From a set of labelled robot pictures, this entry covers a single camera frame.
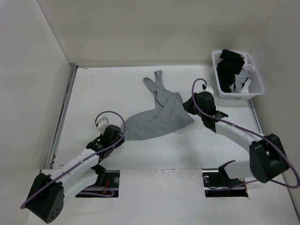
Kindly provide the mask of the grey tank top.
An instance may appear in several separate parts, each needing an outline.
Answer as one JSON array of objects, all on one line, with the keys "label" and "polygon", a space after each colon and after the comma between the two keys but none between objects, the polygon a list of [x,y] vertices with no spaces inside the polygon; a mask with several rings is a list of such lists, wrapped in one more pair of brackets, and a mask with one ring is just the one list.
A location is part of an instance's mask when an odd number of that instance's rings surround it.
[{"label": "grey tank top", "polygon": [[194,122],[184,110],[183,99],[178,92],[164,87],[163,71],[154,72],[155,81],[145,77],[146,87],[153,93],[155,109],[140,112],[126,120],[125,139],[142,141],[168,135]]}]

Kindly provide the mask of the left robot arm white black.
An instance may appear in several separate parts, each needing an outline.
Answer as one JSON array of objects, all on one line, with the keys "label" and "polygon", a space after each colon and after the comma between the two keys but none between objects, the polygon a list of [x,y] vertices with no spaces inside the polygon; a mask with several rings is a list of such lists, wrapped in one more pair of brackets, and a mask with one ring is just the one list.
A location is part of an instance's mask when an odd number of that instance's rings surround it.
[{"label": "left robot arm white black", "polygon": [[45,223],[51,223],[69,198],[81,194],[91,185],[100,187],[104,184],[105,169],[100,162],[123,143],[121,128],[108,125],[99,137],[62,168],[51,174],[41,172],[34,179],[21,209],[28,209]]}]

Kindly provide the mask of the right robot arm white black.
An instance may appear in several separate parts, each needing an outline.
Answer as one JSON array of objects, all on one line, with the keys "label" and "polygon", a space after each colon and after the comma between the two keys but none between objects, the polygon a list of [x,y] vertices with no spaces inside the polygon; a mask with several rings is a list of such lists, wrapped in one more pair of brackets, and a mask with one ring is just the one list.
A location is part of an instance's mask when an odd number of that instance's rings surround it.
[{"label": "right robot arm white black", "polygon": [[282,157],[285,152],[278,136],[255,135],[244,128],[237,128],[226,113],[216,109],[214,97],[209,92],[194,93],[183,103],[183,108],[189,114],[198,115],[206,128],[246,150],[250,171],[259,182],[266,183],[290,168]]}]

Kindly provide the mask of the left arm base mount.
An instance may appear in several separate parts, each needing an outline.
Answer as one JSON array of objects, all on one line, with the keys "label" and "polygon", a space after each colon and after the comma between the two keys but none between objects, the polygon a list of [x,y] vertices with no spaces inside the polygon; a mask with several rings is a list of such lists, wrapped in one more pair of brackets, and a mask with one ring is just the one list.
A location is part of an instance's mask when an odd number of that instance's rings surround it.
[{"label": "left arm base mount", "polygon": [[83,191],[77,194],[76,198],[111,198],[119,197],[120,186],[120,170],[106,171],[99,175],[95,184],[86,187]]}]

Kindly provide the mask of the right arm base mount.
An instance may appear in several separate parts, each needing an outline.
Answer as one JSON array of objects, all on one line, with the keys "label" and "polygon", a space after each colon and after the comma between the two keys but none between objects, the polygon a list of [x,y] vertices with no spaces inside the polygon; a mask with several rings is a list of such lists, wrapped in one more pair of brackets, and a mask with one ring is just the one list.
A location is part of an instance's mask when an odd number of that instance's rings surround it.
[{"label": "right arm base mount", "polygon": [[244,178],[231,179],[225,170],[202,171],[204,193],[206,197],[248,197],[247,187],[235,187],[245,182]]}]

